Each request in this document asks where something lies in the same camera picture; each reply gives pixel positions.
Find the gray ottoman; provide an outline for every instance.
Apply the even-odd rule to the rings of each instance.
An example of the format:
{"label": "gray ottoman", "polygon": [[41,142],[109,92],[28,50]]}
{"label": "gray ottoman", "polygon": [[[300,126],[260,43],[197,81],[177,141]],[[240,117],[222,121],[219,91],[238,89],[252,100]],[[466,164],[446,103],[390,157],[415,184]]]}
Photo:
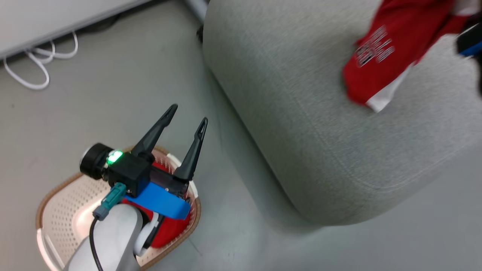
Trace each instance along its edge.
{"label": "gray ottoman", "polygon": [[341,69],[376,0],[212,0],[204,56],[296,208],[361,222],[434,180],[482,140],[472,62],[442,39],[380,113],[354,105]]}

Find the teal connector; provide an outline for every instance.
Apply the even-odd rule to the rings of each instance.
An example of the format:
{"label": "teal connector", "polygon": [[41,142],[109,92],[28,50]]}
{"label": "teal connector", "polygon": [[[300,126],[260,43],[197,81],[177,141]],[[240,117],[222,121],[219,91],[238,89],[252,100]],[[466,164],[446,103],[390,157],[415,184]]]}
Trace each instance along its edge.
{"label": "teal connector", "polygon": [[114,187],[110,189],[109,194],[103,198],[94,212],[92,213],[94,217],[98,217],[100,221],[104,220],[109,214],[109,211],[122,201],[127,191],[125,184],[116,183]]}

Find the white stripe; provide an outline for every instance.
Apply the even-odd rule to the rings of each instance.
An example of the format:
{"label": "white stripe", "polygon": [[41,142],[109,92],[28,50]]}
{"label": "white stripe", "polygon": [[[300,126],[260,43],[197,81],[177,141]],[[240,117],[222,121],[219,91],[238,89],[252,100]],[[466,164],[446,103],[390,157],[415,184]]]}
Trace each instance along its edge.
{"label": "white stripe", "polygon": [[385,106],[387,106],[387,104],[393,99],[395,91],[398,89],[403,79],[405,79],[408,71],[413,67],[413,65],[413,63],[410,64],[408,68],[404,72],[402,72],[402,74],[400,74],[395,80],[393,80],[390,84],[388,84],[382,90],[373,95],[366,102],[366,105],[368,105],[371,109],[373,109],[373,111],[377,113],[384,109]]}

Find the plastic basket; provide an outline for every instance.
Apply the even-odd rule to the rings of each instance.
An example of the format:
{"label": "plastic basket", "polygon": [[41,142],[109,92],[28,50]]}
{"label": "plastic basket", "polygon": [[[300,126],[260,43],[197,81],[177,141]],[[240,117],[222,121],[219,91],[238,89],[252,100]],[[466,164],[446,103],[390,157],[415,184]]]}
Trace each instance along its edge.
{"label": "plastic basket", "polygon": [[[152,154],[156,162],[174,172],[181,162],[166,150],[156,147]],[[40,203],[35,219],[40,254],[52,271],[61,271],[81,241],[89,235],[92,211],[107,195],[110,186],[102,180],[81,173],[52,190]],[[187,191],[191,201],[189,225],[172,242],[162,248],[150,247],[137,257],[141,270],[147,270],[180,245],[194,231],[201,217],[201,203],[196,186],[191,181]]]}

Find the red cloth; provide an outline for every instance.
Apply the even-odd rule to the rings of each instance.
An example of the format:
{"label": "red cloth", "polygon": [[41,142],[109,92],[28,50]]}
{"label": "red cloth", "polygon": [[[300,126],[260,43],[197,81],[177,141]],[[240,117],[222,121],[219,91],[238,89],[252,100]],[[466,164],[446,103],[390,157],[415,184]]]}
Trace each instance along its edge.
{"label": "red cloth", "polygon": [[365,105],[417,64],[441,36],[460,33],[468,16],[452,15],[454,4],[455,0],[384,0],[343,69],[349,98]]}
{"label": "red cloth", "polygon": [[[168,169],[162,164],[154,162],[153,165],[163,171],[168,171]],[[149,220],[152,220],[152,217],[154,215],[152,211],[147,210],[146,208],[143,208],[135,203],[132,203],[127,199],[123,199],[122,203],[129,204],[141,209],[149,217]],[[154,248],[161,248],[169,244],[177,236],[181,235],[181,233],[184,232],[184,230],[189,225],[189,220],[190,220],[189,215],[184,220],[175,220],[168,217],[164,218],[164,222],[161,224],[161,227],[159,228],[159,231],[157,232],[156,237],[154,237],[154,240],[152,241],[151,246]]]}

